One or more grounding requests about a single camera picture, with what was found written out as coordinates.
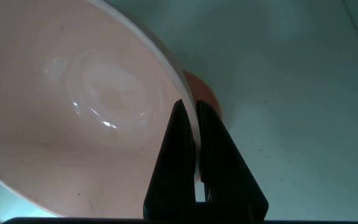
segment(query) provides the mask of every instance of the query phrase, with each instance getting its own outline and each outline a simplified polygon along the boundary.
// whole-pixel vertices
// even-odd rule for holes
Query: bowl
[[[0,182],[68,217],[142,217],[173,104],[192,96],[149,30],[109,4],[0,1]]]

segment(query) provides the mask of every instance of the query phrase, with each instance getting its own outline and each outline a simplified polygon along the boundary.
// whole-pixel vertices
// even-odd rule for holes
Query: table surface
[[[358,35],[342,1],[111,2],[214,90],[268,220],[358,220]],[[47,215],[0,185],[0,221]]]

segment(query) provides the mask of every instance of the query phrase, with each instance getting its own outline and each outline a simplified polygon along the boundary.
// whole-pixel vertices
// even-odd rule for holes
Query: orange object
[[[213,108],[218,113],[219,117],[222,119],[222,111],[219,106],[218,100],[215,97],[214,92],[205,84],[204,81],[197,78],[190,72],[184,71],[187,82],[190,86],[191,94],[193,95],[193,99],[197,102],[198,100],[202,100],[206,103],[209,103],[213,106]]]

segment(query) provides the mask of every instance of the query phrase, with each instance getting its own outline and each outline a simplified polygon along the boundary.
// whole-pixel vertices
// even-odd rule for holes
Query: white surface
[[[358,37],[342,1],[115,2],[216,92],[267,219],[358,220]]]

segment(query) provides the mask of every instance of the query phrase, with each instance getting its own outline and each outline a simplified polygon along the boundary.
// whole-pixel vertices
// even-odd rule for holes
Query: bowl rim
[[[201,149],[201,136],[200,136],[200,127],[198,124],[197,113],[195,109],[195,102],[190,91],[190,87],[187,83],[183,70],[178,66],[175,59],[172,57],[167,47],[162,43],[162,41],[153,34],[146,26],[141,22],[133,20],[130,16],[123,13],[116,6],[107,3],[104,0],[85,0],[86,2],[92,4],[99,10],[102,10],[105,13],[108,13],[111,17],[117,19],[121,24],[127,27],[133,34],[136,35],[155,55],[158,61],[161,62],[162,66],[168,72],[167,75],[172,79],[173,84],[175,85],[179,95],[185,105],[186,112],[189,116],[191,130],[193,133],[193,140],[195,142],[196,148],[196,170],[195,170],[195,182],[200,170],[200,149]],[[44,210],[51,215],[56,217],[64,216],[64,213],[58,214],[54,211],[51,211],[49,208],[44,207],[40,202],[36,202],[32,198],[21,193],[19,190],[15,190],[13,187],[9,186],[0,176],[0,184],[4,186],[8,191],[13,194],[26,199],[35,207]]]

